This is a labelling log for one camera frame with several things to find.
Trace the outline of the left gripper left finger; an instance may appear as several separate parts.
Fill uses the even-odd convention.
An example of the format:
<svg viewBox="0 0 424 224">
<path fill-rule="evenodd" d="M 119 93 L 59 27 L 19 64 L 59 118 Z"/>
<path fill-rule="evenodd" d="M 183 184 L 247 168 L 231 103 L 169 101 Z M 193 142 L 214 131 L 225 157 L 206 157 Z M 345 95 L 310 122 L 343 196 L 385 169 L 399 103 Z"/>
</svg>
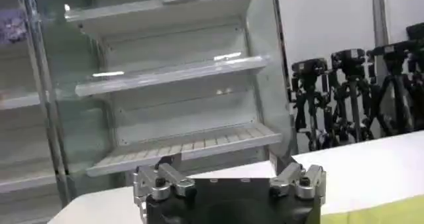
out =
<svg viewBox="0 0 424 224">
<path fill-rule="evenodd" d="M 196 192 L 196 183 L 178 171 L 182 153 L 162 156 L 153 166 L 137 166 L 133 172 L 132 190 L 134 203 L 142 207 L 147 197 L 154 201 L 165 201 L 171 194 L 191 198 Z"/>
</svg>

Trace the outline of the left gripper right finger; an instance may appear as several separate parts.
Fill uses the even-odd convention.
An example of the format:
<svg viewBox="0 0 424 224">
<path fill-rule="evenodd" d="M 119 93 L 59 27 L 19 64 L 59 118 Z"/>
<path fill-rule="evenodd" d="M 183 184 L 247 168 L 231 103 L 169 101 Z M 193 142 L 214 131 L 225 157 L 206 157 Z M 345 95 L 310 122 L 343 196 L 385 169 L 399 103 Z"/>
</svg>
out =
<svg viewBox="0 0 424 224">
<path fill-rule="evenodd" d="M 284 197 L 294 191 L 297 198 L 325 200 L 327 189 L 327 172 L 322 166 L 312 164 L 304 168 L 291 156 L 278 157 L 271 155 L 276 176 L 270 178 L 270 194 Z"/>
</svg>

